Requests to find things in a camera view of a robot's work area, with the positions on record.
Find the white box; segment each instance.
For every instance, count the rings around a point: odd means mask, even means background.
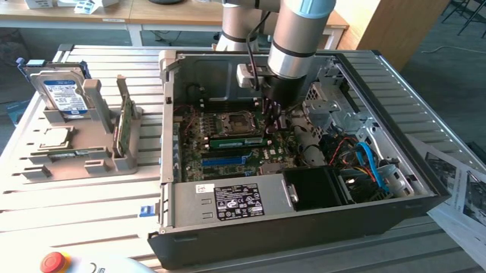
[[[107,7],[107,6],[111,6],[112,4],[117,4],[118,2],[121,2],[121,0],[91,0],[91,1],[99,7]]]
[[[52,0],[26,0],[27,7],[32,9],[46,9],[52,7]]]
[[[58,7],[75,7],[83,0],[58,0]]]

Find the chair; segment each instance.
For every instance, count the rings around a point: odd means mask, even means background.
[[[473,13],[473,15],[468,18],[468,21],[466,21],[466,23],[465,23],[465,25],[462,26],[462,28],[461,28],[461,31],[460,31],[460,33],[457,34],[458,36],[461,35],[461,32],[466,29],[466,27],[469,26],[469,24],[472,23],[472,22],[478,22],[478,23],[486,23],[485,21],[478,21],[478,20],[474,20],[474,18],[476,18],[476,16],[478,15],[478,13],[480,13],[480,10],[484,8],[484,6],[486,5],[486,0],[474,0],[476,2],[478,2],[480,3],[480,6],[478,6],[478,8],[476,9],[476,11],[474,11],[474,13]],[[469,5],[469,2],[470,2],[470,0],[462,0],[461,2],[456,2],[456,8],[454,8],[454,10],[452,11],[452,13],[446,16],[446,18],[442,20],[442,23],[444,22],[446,22],[446,20],[449,19],[449,17],[453,15],[453,13],[454,12],[457,12],[458,11],[458,9],[460,8],[462,8],[462,11],[461,11],[461,16],[462,17],[465,17],[464,16],[464,13],[465,13],[465,10],[466,10],[466,6]]]

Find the red emergency stop button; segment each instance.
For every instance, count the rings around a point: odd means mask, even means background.
[[[40,271],[43,273],[56,273],[63,269],[66,263],[68,263],[68,260],[64,255],[59,252],[51,252],[40,264]]]

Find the motherboard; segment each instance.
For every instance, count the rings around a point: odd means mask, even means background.
[[[259,107],[229,102],[211,106],[205,110],[182,106],[186,108],[182,115],[179,111],[175,113],[182,140],[181,182],[270,175],[297,167],[294,134],[290,131],[263,133],[265,116]]]

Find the power supply label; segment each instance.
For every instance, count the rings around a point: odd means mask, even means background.
[[[265,215],[258,184],[214,188],[214,198],[222,221]]]

